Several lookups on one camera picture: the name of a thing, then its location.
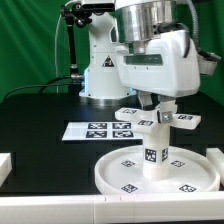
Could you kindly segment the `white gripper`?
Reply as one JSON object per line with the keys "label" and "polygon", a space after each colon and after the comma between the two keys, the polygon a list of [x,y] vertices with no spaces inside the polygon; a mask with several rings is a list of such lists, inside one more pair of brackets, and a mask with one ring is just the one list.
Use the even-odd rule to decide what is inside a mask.
{"label": "white gripper", "polygon": [[199,55],[193,41],[187,56],[184,30],[160,34],[146,45],[145,54],[130,54],[127,44],[115,47],[121,83],[138,90],[143,110],[152,110],[150,93],[159,96],[161,123],[171,123],[177,112],[176,99],[193,95],[200,87],[200,75],[212,75],[217,63]]}

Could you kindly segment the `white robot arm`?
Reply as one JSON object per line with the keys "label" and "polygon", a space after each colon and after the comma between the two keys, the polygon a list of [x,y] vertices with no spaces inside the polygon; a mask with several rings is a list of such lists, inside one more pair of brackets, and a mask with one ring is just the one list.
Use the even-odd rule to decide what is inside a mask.
{"label": "white robot arm", "polygon": [[169,123],[175,99],[195,94],[200,76],[220,57],[198,47],[198,35],[176,20],[178,0],[81,0],[90,26],[90,65],[83,95],[93,101],[121,100],[138,92],[142,108],[159,96],[158,120]]}

